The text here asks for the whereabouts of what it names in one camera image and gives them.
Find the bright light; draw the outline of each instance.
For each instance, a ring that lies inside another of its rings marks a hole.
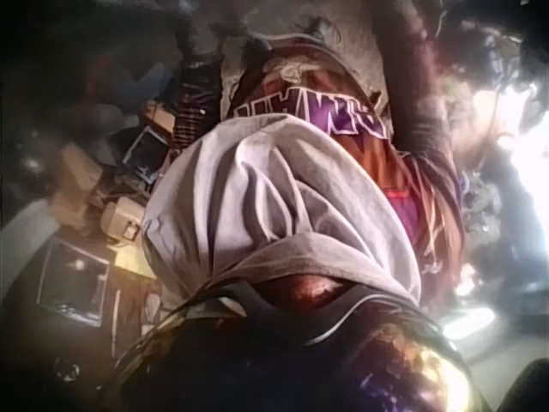
[[[475,275],[476,270],[471,264],[464,264],[462,266],[462,273],[460,276],[460,284],[455,288],[455,294],[458,296],[467,296],[475,288],[473,276]]]
[[[465,316],[446,324],[443,333],[449,339],[458,341],[484,329],[496,318],[492,309],[479,307],[468,311]]]
[[[86,268],[86,262],[84,262],[82,259],[76,259],[75,260],[75,269],[76,270],[84,270]]]
[[[541,122],[524,136],[520,136],[511,162],[518,171],[524,189],[532,195],[534,209],[543,228],[549,251],[549,192],[540,184],[549,174],[549,160],[542,156],[549,148],[549,112]]]
[[[473,292],[474,286],[473,279],[469,277],[457,285],[457,288],[455,288],[455,294],[458,296],[467,296]]]

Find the fabric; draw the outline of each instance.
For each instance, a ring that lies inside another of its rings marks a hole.
[[[401,146],[412,151],[398,151],[350,70],[325,47],[303,40],[278,42],[246,71],[229,116],[269,112],[314,124],[364,168],[406,229],[422,275],[422,300],[443,300],[459,276],[463,239],[459,183],[443,130],[418,115],[415,129],[430,135],[414,133],[406,143],[400,136]]]
[[[177,113],[170,152],[177,157],[220,122],[221,61],[180,74]]]
[[[383,35],[384,28],[378,30],[385,66],[390,66],[389,70],[386,67],[388,81],[399,82],[395,80],[395,67],[396,55],[401,54],[413,63],[413,68],[404,71],[409,82],[417,85],[389,85],[396,135],[388,136],[368,97],[340,59],[318,42],[307,39],[271,41],[272,50],[257,54],[232,98],[228,117],[289,113],[338,142],[373,179],[396,212],[419,266],[421,303],[436,309],[435,306],[446,305],[452,284],[459,277],[463,242],[458,201],[461,194],[448,149],[444,109],[438,104],[442,100],[437,98],[432,50],[421,39],[421,24],[413,25],[413,30],[402,21],[397,20],[395,25],[408,34],[402,46],[389,41],[392,37]],[[195,91],[183,97],[189,102],[188,107],[193,100],[198,101],[195,96],[214,96],[219,91],[219,72],[194,73],[186,76],[193,82],[199,77]],[[209,84],[213,87],[205,90]],[[190,88],[181,90],[188,93]],[[213,99],[208,99],[208,103],[213,104]],[[182,112],[180,124],[192,127],[194,119],[187,122],[187,118]],[[205,117],[202,119],[202,124],[211,124]],[[179,135],[186,136],[183,129],[174,130],[174,140]],[[185,146],[200,137],[196,130],[194,127]],[[169,259],[167,266],[172,265],[172,257]]]
[[[176,159],[142,227],[155,273],[184,298],[229,278],[314,273],[419,300],[388,199],[340,144],[294,116],[219,125]]]

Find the person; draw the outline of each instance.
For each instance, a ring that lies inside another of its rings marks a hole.
[[[393,136],[314,36],[263,43],[220,124],[220,61],[182,70],[142,235],[185,303],[102,408],[489,410],[425,314],[462,248],[434,52],[411,2],[376,4]]]
[[[307,275],[388,288],[431,313],[447,305],[463,231],[435,52],[409,0],[372,13],[393,136],[341,59],[307,34],[263,41],[220,123],[220,55],[189,56],[180,29],[191,64],[143,243],[181,301],[229,278]]]

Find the helmet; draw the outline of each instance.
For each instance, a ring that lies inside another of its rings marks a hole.
[[[199,293],[125,355],[102,409],[489,410],[461,356],[406,300],[355,285],[295,313],[249,283]]]

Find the purple lettering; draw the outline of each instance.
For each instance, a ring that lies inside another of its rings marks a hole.
[[[299,102],[299,89],[288,88],[286,96],[282,97],[282,93],[269,96],[271,110],[273,113],[290,113],[294,114]]]
[[[255,100],[251,102],[251,107],[254,115],[256,114],[265,114],[268,112],[267,110],[267,100],[261,99],[261,100]]]

